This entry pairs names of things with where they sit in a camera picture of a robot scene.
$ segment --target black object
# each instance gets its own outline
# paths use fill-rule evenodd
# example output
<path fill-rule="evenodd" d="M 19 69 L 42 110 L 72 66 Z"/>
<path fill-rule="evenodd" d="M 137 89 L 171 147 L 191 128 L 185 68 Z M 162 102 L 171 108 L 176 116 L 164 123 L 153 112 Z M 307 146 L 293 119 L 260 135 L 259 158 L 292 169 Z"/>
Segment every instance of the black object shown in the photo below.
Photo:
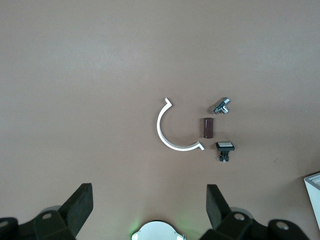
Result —
<path fill-rule="evenodd" d="M 214 184 L 206 188 L 206 212 L 212 229 L 200 240 L 309 240 L 293 222 L 274 219 L 263 226 L 242 212 L 232 211 Z"/>
<path fill-rule="evenodd" d="M 220 156 L 217 158 L 220 162 L 228 162 L 229 161 L 229 152 L 235 150 L 235 146 L 232 142 L 217 142 L 216 148 L 220 152 Z"/>
<path fill-rule="evenodd" d="M 227 114 L 229 112 L 229 109 L 227 108 L 227 104 L 230 102 L 230 99 L 228 97 L 222 98 L 221 101 L 219 101 L 216 105 L 212 107 L 212 112 L 215 114 L 218 114 L 223 112 L 223 114 Z"/>
<path fill-rule="evenodd" d="M 13 217 L 0 218 L 0 240 L 75 240 L 94 207 L 91 183 L 83 183 L 59 208 L 40 213 L 18 225 Z"/>
<path fill-rule="evenodd" d="M 203 137 L 205 139 L 212 139 L 214 137 L 214 119 L 212 117 L 205 117 L 203 119 Z"/>

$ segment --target white c-shaped arc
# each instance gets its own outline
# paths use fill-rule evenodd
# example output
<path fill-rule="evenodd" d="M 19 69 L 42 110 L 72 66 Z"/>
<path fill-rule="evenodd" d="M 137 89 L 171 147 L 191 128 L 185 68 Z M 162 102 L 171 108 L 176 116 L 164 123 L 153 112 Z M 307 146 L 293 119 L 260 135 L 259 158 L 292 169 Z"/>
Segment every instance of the white c-shaped arc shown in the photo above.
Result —
<path fill-rule="evenodd" d="M 158 132 L 159 138 L 161 139 L 161 141 L 167 145 L 169 148 L 173 149 L 173 150 L 177 150 L 177 151 L 190 151 L 196 148 L 200 148 L 201 150 L 204 150 L 204 146 L 202 146 L 202 144 L 197 141 L 196 143 L 190 145 L 190 146 L 178 146 L 175 145 L 171 142 L 169 142 L 165 136 L 162 134 L 161 128 L 160 128 L 160 121 L 162 116 L 164 115 L 164 113 L 172 106 L 171 102 L 169 101 L 169 99 L 166 97 L 164 99 L 166 101 L 166 105 L 161 109 L 159 116 L 158 116 L 158 120 L 156 121 L 156 130 Z"/>

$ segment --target brown cylinder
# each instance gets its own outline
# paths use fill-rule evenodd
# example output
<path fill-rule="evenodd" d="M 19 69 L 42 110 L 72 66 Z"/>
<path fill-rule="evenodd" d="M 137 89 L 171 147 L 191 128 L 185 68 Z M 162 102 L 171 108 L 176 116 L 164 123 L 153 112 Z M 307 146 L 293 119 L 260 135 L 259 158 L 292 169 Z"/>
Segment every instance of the brown cylinder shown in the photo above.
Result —
<path fill-rule="evenodd" d="M 205 139 L 212 139 L 214 137 L 214 119 L 212 117 L 205 117 L 203 119 L 203 137 Z"/>

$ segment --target beige tabletop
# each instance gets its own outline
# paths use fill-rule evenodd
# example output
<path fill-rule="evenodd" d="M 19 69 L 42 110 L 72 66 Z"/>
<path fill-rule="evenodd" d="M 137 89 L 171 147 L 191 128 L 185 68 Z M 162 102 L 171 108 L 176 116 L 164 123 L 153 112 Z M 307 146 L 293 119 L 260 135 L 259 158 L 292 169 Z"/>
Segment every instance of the beige tabletop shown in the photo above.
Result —
<path fill-rule="evenodd" d="M 217 184 L 261 224 L 319 240 L 303 181 L 320 171 L 319 13 L 316 0 L 1 1 L 0 217 L 24 223 L 92 183 L 78 240 L 130 240 L 151 220 L 198 240 Z M 165 137 L 205 150 L 161 142 L 165 97 Z M 210 113 L 222 97 L 229 113 Z"/>

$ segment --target metallic t-shaped connector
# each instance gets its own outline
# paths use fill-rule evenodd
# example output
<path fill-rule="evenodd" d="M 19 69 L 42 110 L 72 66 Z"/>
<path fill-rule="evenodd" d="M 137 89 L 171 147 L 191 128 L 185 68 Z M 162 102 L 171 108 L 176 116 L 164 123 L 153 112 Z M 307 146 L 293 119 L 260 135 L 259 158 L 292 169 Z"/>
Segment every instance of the metallic t-shaped connector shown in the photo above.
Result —
<path fill-rule="evenodd" d="M 227 108 L 227 103 L 230 102 L 230 99 L 227 97 L 224 97 L 222 99 L 222 101 L 220 101 L 217 105 L 212 107 L 212 112 L 214 112 L 215 114 L 218 114 L 220 111 L 223 112 L 223 114 L 226 114 L 227 112 L 229 112 L 229 109 Z"/>

